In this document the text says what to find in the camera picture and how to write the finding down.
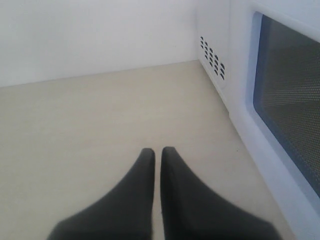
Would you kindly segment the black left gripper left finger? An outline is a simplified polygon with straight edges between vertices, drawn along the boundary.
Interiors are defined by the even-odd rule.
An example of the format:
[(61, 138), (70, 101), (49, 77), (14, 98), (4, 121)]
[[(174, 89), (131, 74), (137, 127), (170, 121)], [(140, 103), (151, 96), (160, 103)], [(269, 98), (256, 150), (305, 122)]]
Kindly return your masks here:
[(155, 152), (141, 150), (121, 181), (105, 196), (60, 221), (50, 240), (150, 240), (155, 192)]

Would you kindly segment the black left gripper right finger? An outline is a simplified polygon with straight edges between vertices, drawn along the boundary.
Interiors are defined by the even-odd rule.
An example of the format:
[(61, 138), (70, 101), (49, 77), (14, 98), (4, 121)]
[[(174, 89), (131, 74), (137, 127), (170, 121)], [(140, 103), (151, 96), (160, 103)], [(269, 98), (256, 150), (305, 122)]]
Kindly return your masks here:
[(275, 227), (219, 196), (171, 146), (162, 150), (160, 198), (167, 240), (278, 240)]

